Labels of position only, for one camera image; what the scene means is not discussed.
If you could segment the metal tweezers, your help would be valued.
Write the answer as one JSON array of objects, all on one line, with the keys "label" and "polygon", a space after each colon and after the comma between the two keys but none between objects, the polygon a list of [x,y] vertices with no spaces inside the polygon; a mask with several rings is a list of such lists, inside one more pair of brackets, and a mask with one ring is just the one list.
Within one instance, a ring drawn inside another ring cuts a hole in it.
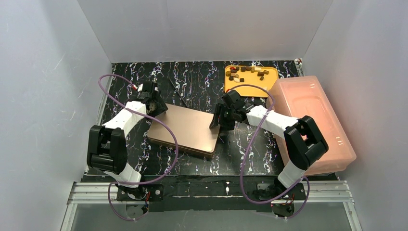
[{"label": "metal tweezers", "polygon": [[192,106],[189,105],[187,103],[187,101],[184,98],[184,94],[181,91],[181,85],[177,80],[174,80],[172,78],[170,78],[169,76],[167,77],[168,81],[170,82],[170,84],[172,85],[174,91],[176,92],[176,94],[179,96],[179,99],[181,100],[182,104],[184,105],[184,107],[192,109]]}]

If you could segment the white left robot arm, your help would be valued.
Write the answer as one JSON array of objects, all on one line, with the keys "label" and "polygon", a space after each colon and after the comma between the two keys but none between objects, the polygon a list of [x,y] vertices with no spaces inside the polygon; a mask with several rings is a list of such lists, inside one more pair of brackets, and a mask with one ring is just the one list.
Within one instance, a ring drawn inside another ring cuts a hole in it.
[{"label": "white left robot arm", "polygon": [[127,188],[137,188],[142,175],[128,163],[126,137],[144,119],[168,110],[158,84],[145,81],[111,120],[89,131],[87,165],[113,177]]}]

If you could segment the brown chocolate box tray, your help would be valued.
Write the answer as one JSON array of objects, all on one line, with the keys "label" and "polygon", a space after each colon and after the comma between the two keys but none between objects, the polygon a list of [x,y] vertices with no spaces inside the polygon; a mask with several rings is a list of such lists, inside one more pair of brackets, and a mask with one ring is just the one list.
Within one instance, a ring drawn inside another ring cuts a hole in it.
[{"label": "brown chocolate box tray", "polygon": [[[157,139],[149,138],[149,141],[152,141],[155,144],[162,145],[168,148],[175,148],[174,142],[166,142],[166,141],[160,141]],[[182,145],[178,145],[179,152],[185,152],[193,157],[200,158],[200,159],[212,159],[215,153],[216,149],[216,142],[214,144],[210,144],[209,147],[206,147],[204,149],[195,149],[191,147],[185,147]]]}]

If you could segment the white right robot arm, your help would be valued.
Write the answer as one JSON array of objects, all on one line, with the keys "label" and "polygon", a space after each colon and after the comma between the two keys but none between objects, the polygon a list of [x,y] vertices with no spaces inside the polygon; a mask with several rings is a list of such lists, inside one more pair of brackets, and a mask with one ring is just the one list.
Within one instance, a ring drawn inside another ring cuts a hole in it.
[{"label": "white right robot arm", "polygon": [[285,141],[289,161],[274,180],[270,189],[272,197],[297,183],[312,164],[329,150],[315,120],[308,115],[302,118],[290,117],[262,105],[247,103],[236,90],[226,93],[222,100],[222,103],[216,104],[210,128],[233,130],[237,122],[259,125]]}]

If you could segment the rose gold box lid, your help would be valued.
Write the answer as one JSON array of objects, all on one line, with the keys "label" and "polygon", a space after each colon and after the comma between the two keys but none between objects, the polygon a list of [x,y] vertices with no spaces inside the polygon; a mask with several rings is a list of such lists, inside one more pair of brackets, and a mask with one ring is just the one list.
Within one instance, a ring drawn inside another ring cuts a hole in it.
[{"label": "rose gold box lid", "polygon": [[184,152],[211,157],[215,151],[219,127],[210,128],[213,114],[168,104],[168,110],[156,119],[168,126]]}]

